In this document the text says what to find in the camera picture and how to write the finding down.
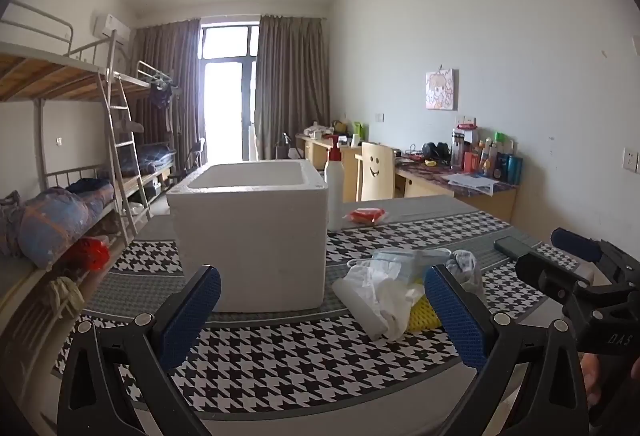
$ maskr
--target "canvas print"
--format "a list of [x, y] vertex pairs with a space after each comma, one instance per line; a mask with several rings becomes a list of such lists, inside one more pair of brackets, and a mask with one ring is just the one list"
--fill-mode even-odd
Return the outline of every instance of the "canvas print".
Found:
[[453, 110], [453, 69], [427, 73], [427, 109]]

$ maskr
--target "human hand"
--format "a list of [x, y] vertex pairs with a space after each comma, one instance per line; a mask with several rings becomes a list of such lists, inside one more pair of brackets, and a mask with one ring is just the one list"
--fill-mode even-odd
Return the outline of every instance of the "human hand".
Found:
[[[596, 405], [600, 401], [602, 391], [600, 390], [600, 361], [598, 355], [585, 353], [580, 361], [582, 376], [584, 378], [584, 389], [587, 392], [587, 404], [589, 407]], [[631, 368], [631, 378], [640, 380], [640, 358], [638, 358]]]

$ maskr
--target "air conditioner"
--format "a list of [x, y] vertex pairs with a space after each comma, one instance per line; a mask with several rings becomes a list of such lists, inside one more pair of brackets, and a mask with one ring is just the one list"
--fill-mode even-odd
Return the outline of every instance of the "air conditioner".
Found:
[[129, 42], [129, 37], [131, 36], [130, 28], [125, 26], [110, 13], [107, 15], [101, 15], [95, 20], [94, 36], [98, 39], [111, 37], [114, 30], [116, 32], [117, 43], [126, 44]]

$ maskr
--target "upper bunk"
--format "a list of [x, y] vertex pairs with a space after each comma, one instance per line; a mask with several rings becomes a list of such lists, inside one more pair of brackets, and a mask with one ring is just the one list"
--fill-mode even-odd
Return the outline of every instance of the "upper bunk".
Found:
[[[12, 4], [69, 28], [69, 38], [4, 18], [0, 18], [0, 22], [57, 39], [68, 45], [68, 51], [60, 55], [0, 42], [0, 102], [35, 99], [101, 101], [101, 84], [106, 89], [110, 69], [95, 64], [96, 51], [98, 46], [107, 44], [109, 47], [107, 65], [113, 66], [114, 54], [118, 48], [116, 37], [100, 39], [72, 50], [73, 27], [70, 23], [16, 0], [12, 1]], [[91, 53], [91, 51], [93, 51], [91, 63], [72, 57], [73, 55], [81, 56], [84, 52]], [[136, 65], [135, 77], [115, 70], [111, 70], [111, 73], [113, 74], [112, 83], [122, 83], [127, 97], [133, 98], [145, 96], [152, 84], [162, 89], [173, 82], [170, 76], [142, 61]]]

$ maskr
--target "table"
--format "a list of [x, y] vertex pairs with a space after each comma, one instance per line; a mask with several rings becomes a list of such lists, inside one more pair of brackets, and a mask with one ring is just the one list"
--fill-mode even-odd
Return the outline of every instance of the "table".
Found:
[[[450, 196], [371, 205], [387, 210], [383, 225], [366, 227], [344, 220], [343, 230], [328, 234], [326, 298], [320, 308], [281, 314], [215, 312], [209, 317], [188, 363], [171, 375], [212, 434], [249, 435], [258, 429], [270, 435], [324, 436], [356, 427], [356, 434], [393, 436], [424, 434], [444, 420], [475, 373], [460, 363], [446, 334], [433, 330], [407, 334], [400, 342], [371, 342], [332, 293], [330, 285], [346, 274], [348, 260], [368, 257], [376, 248], [471, 250], [482, 267], [492, 311], [506, 311], [539, 326], [562, 316], [559, 304], [542, 302], [539, 292], [518, 281], [513, 263], [493, 249], [493, 241], [515, 236], [574, 268], [576, 264], [559, 250]], [[356, 207], [343, 204], [343, 212]], [[153, 217], [136, 236], [80, 320], [90, 318], [97, 325], [128, 322], [182, 289], [173, 235], [162, 222], [170, 226], [171, 217]], [[57, 372], [66, 354], [68, 343], [56, 363]], [[520, 368], [514, 373], [508, 392], [517, 387], [523, 372]], [[130, 374], [123, 373], [123, 381], [136, 413], [146, 417], [145, 424], [148, 413], [140, 403], [140, 391]]]
[[[329, 149], [332, 147], [332, 142], [329, 138], [314, 140], [304, 134], [297, 134], [296, 145], [300, 150], [304, 150], [305, 159], [309, 160], [311, 165], [318, 170], [324, 170]], [[342, 200], [345, 203], [353, 203], [357, 201], [358, 161], [356, 156], [362, 154], [362, 148], [340, 145], [340, 152], [342, 153], [342, 166], [344, 167]]]
[[[362, 155], [356, 155], [358, 169], [356, 174], [356, 195], [358, 201], [362, 195], [361, 174]], [[423, 162], [407, 161], [396, 164], [396, 189], [405, 198], [421, 196], [452, 196], [468, 203], [479, 210], [484, 210], [492, 216], [510, 222], [516, 201], [518, 187], [504, 182], [496, 182], [494, 195], [487, 196], [479, 191], [467, 189], [458, 185], [450, 185], [444, 178], [446, 175], [460, 171], [452, 170], [448, 166], [427, 167]]]

